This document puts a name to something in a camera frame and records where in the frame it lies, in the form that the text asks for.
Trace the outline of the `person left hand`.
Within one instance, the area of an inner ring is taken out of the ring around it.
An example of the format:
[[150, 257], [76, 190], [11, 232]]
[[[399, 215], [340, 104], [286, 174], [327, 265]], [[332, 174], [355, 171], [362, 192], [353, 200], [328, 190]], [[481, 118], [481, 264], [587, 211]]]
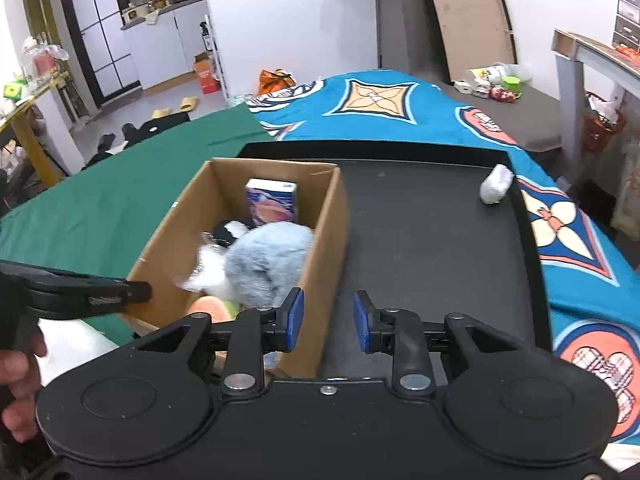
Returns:
[[1, 419], [18, 443], [32, 440], [38, 434], [35, 395], [41, 388], [41, 375], [37, 358], [44, 358], [47, 352], [39, 327], [32, 334], [29, 352], [1, 351], [1, 385], [7, 386], [13, 396], [13, 401], [1, 411]]

